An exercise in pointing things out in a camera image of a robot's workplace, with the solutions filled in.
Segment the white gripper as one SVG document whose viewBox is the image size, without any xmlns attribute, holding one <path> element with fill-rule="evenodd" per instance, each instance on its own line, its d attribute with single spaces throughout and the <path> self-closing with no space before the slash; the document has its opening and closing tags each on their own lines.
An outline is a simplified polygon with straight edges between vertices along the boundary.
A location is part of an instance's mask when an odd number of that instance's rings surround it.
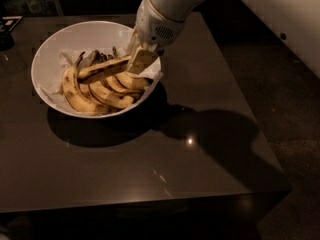
<svg viewBox="0 0 320 240">
<path fill-rule="evenodd" d="M 131 55 L 127 71 L 142 73 L 157 60 L 156 53 L 172 44 L 183 28 L 184 22 L 163 16 L 152 4 L 152 0 L 142 0 L 136 15 L 136 29 L 126 48 L 126 52 Z"/>
</svg>

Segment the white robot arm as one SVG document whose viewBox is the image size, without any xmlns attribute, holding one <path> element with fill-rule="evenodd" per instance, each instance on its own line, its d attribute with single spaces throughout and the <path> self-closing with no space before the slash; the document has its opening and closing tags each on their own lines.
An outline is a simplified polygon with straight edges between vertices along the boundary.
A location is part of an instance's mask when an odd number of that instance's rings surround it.
<svg viewBox="0 0 320 240">
<path fill-rule="evenodd" d="M 192 10 L 205 0 L 142 0 L 127 52 L 127 71 L 140 74 L 182 32 Z"/>
</svg>

